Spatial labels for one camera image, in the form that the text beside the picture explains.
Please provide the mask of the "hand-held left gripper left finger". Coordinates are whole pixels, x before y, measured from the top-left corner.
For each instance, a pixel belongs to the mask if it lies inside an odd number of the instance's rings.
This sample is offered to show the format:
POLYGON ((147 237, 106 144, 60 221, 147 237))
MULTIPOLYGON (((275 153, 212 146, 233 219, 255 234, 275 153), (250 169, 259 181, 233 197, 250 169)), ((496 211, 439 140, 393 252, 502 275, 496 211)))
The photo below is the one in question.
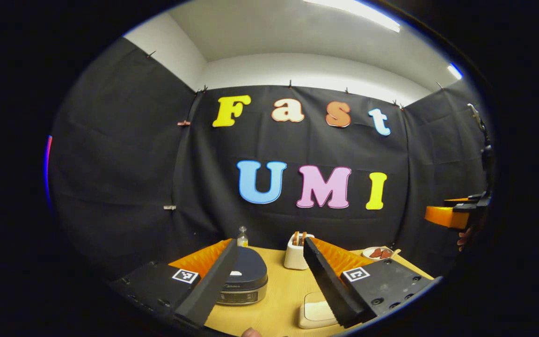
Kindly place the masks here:
POLYGON ((237 256, 237 243, 227 239, 172 263, 148 262, 109 285, 140 311, 160 322, 201 328, 237 256))

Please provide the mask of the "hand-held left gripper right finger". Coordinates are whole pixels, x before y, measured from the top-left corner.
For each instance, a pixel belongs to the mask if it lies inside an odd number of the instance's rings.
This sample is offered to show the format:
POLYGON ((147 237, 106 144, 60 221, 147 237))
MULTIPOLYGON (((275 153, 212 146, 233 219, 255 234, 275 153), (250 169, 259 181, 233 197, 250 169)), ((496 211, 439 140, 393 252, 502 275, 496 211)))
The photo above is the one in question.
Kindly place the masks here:
POLYGON ((436 280, 393 258, 377 261, 306 237, 303 255, 343 328, 372 325, 396 314, 436 286, 436 280))

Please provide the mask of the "clear container of white rice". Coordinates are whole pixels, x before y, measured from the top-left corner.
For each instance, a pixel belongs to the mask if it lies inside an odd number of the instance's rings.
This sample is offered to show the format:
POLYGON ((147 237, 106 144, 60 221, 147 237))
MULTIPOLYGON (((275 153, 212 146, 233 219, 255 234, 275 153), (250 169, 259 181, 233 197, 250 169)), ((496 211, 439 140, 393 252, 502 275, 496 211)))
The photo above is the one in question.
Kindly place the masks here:
POLYGON ((327 300, 322 292, 308 293, 299 307, 298 327, 301 329, 325 328, 337 325, 327 300))

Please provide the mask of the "dark blue rice cooker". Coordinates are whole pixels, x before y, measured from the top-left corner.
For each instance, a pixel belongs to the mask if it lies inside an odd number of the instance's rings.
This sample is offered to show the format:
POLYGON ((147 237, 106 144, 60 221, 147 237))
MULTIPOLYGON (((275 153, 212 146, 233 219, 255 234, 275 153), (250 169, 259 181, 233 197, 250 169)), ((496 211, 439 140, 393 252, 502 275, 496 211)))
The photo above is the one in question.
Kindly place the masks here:
POLYGON ((261 255, 249 247, 238 247, 237 260, 216 304, 246 306, 265 299, 268 269, 261 255))

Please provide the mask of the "white toaster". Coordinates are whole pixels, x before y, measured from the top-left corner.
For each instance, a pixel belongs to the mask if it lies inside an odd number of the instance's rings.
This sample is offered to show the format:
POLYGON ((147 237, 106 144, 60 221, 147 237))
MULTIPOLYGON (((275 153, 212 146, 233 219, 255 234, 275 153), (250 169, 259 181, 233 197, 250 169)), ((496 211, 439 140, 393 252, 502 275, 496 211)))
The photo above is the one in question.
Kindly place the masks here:
MULTIPOLYGON (((305 248, 305 243, 302 247, 300 247, 299 245, 294 247, 292 245, 292 239, 293 239, 293 235, 291 235, 290 239, 288 240, 288 243, 287 243, 287 248, 286 248, 286 254, 284 256, 284 261, 283 261, 283 266, 286 267, 287 269, 291 269, 291 270, 307 270, 309 267, 308 267, 308 264, 304 258, 304 248, 305 248)), ((308 232, 306 233, 306 238, 315 238, 315 236, 313 234, 309 234, 308 232)))

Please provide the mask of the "white round plate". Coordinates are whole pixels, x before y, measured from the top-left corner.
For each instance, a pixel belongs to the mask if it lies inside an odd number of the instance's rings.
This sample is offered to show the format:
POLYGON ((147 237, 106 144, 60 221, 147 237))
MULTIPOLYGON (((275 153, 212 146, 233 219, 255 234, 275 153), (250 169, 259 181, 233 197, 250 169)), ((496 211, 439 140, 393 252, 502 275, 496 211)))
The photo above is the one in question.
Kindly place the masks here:
POLYGON ((373 261, 379 261, 379 260, 383 260, 383 259, 372 259, 372 258, 369 258, 370 254, 377 248, 381 248, 381 249, 388 249, 390 250, 389 248, 383 248, 383 247, 369 247, 369 248, 366 248, 364 249, 364 251, 362 252, 362 256, 370 259, 370 260, 373 260, 373 261))

